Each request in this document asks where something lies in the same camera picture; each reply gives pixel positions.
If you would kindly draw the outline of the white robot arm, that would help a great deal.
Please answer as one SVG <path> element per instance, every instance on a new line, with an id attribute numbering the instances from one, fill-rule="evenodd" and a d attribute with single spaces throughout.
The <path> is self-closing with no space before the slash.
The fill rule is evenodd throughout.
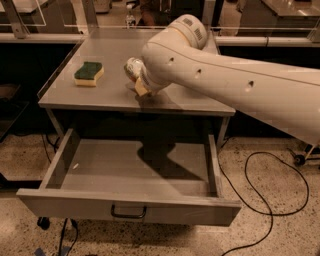
<path id="1" fill-rule="evenodd" d="M 182 15 L 143 46 L 135 89 L 200 92 L 307 144 L 320 143 L 320 71 L 205 52 L 207 31 Z"/>

